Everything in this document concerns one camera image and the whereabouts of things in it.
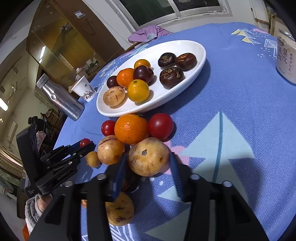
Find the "blue tablecloth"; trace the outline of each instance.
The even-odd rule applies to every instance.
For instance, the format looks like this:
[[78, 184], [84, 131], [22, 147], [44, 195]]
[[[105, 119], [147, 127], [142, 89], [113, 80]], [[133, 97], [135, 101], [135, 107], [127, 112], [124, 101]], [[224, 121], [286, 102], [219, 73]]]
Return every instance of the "blue tablecloth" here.
[[[179, 39], [205, 47], [205, 66], [183, 93], [144, 116], [170, 114], [176, 133], [166, 145], [194, 173], [218, 183], [232, 181], [269, 239], [276, 241], [296, 213], [296, 87], [276, 71], [273, 36], [246, 23], [191, 28], [115, 59], [91, 84], [100, 87], [139, 51]], [[98, 143], [103, 138], [100, 127], [108, 118], [97, 111], [96, 97], [84, 104], [78, 121], [66, 120], [56, 147], [82, 138]], [[72, 180], [85, 182], [105, 170], [104, 165], [99, 169], [88, 167], [83, 158]], [[183, 240], [189, 204], [178, 199], [170, 171], [143, 178], [139, 190], [130, 197], [135, 217], [129, 225], [110, 226], [114, 240]], [[81, 226], [82, 239], [87, 240], [83, 208]]]

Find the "metal screw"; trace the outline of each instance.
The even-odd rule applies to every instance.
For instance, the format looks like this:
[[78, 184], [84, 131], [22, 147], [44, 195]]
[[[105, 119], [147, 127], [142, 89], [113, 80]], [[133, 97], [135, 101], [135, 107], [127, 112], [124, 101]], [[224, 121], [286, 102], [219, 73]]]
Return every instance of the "metal screw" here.
[[101, 174], [99, 174], [99, 175], [97, 175], [96, 176], [96, 178], [98, 179], [98, 180], [103, 180], [103, 179], [105, 179], [107, 176], [104, 174], [104, 173], [101, 173]]
[[222, 184], [224, 187], [227, 187], [227, 188], [232, 186], [232, 182], [230, 182], [230, 181], [224, 181]]
[[67, 187], [67, 188], [72, 187], [73, 185], [74, 185], [74, 182], [72, 182], [72, 181], [65, 182], [65, 187]]
[[191, 174], [191, 175], [190, 175], [190, 178], [191, 178], [192, 180], [198, 180], [198, 179], [200, 179], [200, 176], [199, 176], [198, 174]]

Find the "window frame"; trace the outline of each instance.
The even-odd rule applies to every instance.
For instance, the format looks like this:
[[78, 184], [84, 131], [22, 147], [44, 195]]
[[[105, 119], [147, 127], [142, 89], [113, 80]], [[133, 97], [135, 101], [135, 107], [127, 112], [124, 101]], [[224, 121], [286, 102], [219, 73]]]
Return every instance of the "window frame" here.
[[132, 15], [129, 13], [129, 11], [125, 8], [125, 6], [120, 2], [120, 0], [106, 0], [106, 2], [110, 5], [110, 7], [117, 13], [122, 14], [123, 16], [120, 16], [120, 19], [122, 19], [124, 22], [129, 21], [131, 26], [135, 30], [139, 30], [144, 27], [148, 27], [150, 25], [162, 25], [165, 22], [169, 21], [175, 21], [178, 19], [182, 19], [184, 17], [191, 17], [191, 16], [198, 16], [198, 15], [204, 15], [204, 14], [228, 14], [228, 3], [227, 0], [218, 0], [220, 6], [213, 6], [213, 7], [200, 7], [200, 8], [193, 8], [188, 9], [184, 11], [179, 11], [176, 4], [173, 0], [167, 0], [169, 4], [171, 5], [172, 9], [174, 10], [174, 13], [165, 15], [163, 17], [154, 19], [150, 22], [147, 22], [143, 25], [138, 25], [135, 19], [132, 17]]

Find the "striped curtain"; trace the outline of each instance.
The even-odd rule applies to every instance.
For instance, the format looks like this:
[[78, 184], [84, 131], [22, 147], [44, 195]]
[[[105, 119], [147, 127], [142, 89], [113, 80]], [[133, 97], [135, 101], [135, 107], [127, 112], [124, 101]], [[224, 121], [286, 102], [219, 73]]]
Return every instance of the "striped curtain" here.
[[0, 147], [0, 168], [18, 179], [22, 177], [22, 161], [3, 146]]

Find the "silver bottle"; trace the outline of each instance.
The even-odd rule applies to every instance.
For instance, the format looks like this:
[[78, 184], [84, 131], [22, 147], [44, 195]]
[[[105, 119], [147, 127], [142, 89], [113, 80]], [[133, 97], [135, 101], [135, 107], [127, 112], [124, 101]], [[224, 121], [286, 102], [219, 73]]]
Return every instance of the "silver bottle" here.
[[84, 111], [84, 105], [72, 97], [62, 86], [52, 82], [46, 74], [37, 81], [36, 86], [41, 89], [60, 111], [76, 121]]

